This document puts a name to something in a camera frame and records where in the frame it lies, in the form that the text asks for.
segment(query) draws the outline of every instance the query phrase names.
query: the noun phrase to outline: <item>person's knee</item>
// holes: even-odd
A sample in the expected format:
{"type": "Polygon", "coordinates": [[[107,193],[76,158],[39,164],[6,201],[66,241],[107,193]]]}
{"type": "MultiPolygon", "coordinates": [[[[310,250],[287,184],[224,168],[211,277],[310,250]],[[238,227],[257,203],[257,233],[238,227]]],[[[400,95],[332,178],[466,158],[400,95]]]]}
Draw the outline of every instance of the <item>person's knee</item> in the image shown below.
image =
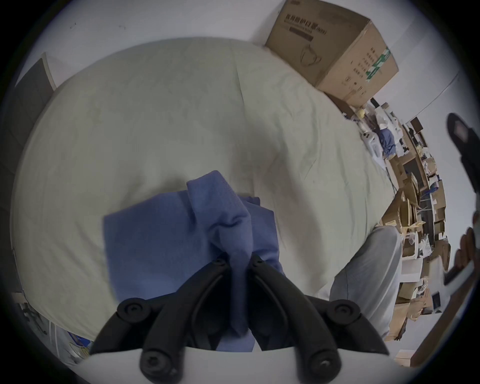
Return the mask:
{"type": "Polygon", "coordinates": [[[391,254],[392,257],[398,261],[402,256],[402,236],[396,229],[396,227],[386,225],[382,227],[376,227],[372,231],[375,241],[382,245],[385,249],[385,253],[391,254]]]}

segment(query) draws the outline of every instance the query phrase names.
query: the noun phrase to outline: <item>blue towel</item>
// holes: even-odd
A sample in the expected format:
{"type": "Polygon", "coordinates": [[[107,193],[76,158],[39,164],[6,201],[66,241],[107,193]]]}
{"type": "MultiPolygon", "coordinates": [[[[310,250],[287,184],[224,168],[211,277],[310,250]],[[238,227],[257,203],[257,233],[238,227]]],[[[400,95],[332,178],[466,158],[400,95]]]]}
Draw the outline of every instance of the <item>blue towel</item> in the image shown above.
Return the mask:
{"type": "Polygon", "coordinates": [[[119,301],[175,292],[221,253],[232,267],[230,331],[217,350],[251,351],[246,268],[252,252],[278,271],[274,213],[260,199],[237,196],[213,171],[187,190],[161,193],[104,217],[108,272],[119,301]]]}
{"type": "Polygon", "coordinates": [[[380,145],[384,150],[385,156],[395,155],[396,154],[396,146],[395,146],[395,138],[393,134],[390,132],[389,129],[377,129],[375,133],[378,135],[380,139],[380,145]]]}

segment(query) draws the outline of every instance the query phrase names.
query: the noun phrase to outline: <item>storage box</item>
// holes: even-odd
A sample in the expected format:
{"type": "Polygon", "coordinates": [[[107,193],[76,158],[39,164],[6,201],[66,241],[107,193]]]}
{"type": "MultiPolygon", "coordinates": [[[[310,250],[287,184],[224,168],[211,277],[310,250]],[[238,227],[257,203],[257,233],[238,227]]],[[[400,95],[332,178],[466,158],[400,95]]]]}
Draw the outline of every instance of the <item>storage box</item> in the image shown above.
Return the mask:
{"type": "Polygon", "coordinates": [[[287,0],[266,46],[317,89],[354,107],[398,72],[371,20],[319,0],[287,0]]]}
{"type": "Polygon", "coordinates": [[[435,210],[435,219],[445,220],[445,207],[438,208],[438,209],[435,210]]]}
{"type": "Polygon", "coordinates": [[[388,336],[385,338],[385,341],[395,340],[400,336],[400,332],[403,328],[403,323],[407,318],[408,307],[410,303],[405,304],[395,304],[393,309],[392,321],[390,321],[390,331],[388,336]]]}
{"type": "Polygon", "coordinates": [[[442,233],[442,232],[445,232],[445,222],[443,220],[437,221],[433,225],[433,232],[434,232],[435,235],[437,235],[439,233],[442,233]]]}
{"type": "Polygon", "coordinates": [[[445,208],[445,191],[444,191],[444,182],[442,180],[438,180],[438,189],[432,193],[432,198],[436,200],[435,209],[445,208]]]}
{"type": "Polygon", "coordinates": [[[442,264],[444,266],[444,270],[448,270],[448,265],[450,263],[450,252],[452,247],[448,243],[447,239],[444,240],[435,240],[433,251],[431,258],[435,258],[437,256],[442,258],[442,264]]]}
{"type": "Polygon", "coordinates": [[[387,208],[387,211],[382,216],[383,225],[391,225],[396,227],[398,232],[402,231],[402,223],[400,220],[400,204],[405,201],[405,194],[402,190],[398,190],[395,198],[387,208]]]}
{"type": "Polygon", "coordinates": [[[410,199],[400,204],[400,220],[403,227],[410,227],[417,220],[417,209],[410,199]]]}
{"type": "Polygon", "coordinates": [[[405,193],[405,197],[409,199],[413,204],[418,205],[418,184],[417,187],[415,187],[415,183],[412,181],[412,176],[413,174],[410,173],[407,177],[407,179],[403,182],[403,192],[405,193]]]}
{"type": "Polygon", "coordinates": [[[394,361],[398,364],[403,365],[404,367],[410,366],[410,359],[415,354],[415,351],[412,349],[401,349],[398,351],[396,356],[394,357],[394,361]]]}

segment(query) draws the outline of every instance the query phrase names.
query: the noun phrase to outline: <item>person's leg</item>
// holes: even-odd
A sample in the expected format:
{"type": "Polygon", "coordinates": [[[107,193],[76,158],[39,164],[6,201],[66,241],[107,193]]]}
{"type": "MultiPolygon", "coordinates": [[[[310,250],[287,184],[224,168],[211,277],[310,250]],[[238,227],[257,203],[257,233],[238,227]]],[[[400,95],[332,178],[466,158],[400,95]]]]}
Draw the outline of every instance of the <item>person's leg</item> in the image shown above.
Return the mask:
{"type": "Polygon", "coordinates": [[[402,257],[402,238],[395,227],[376,227],[350,262],[335,276],[330,301],[356,303],[385,338],[392,320],[402,257]]]}

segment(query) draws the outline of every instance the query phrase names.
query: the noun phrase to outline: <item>bed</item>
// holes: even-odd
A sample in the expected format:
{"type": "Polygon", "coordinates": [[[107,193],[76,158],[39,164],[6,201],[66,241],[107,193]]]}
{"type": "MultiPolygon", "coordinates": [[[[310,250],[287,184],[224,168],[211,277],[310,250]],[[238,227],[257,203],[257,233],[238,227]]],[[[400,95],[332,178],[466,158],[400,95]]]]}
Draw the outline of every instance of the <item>bed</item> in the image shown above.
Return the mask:
{"type": "Polygon", "coordinates": [[[274,211],[283,269],[311,295],[394,197],[355,123],[264,48],[214,38],[136,46],[63,83],[25,147],[11,232],[29,303],[95,339],[118,305],[103,216],[214,169],[274,211]]]}

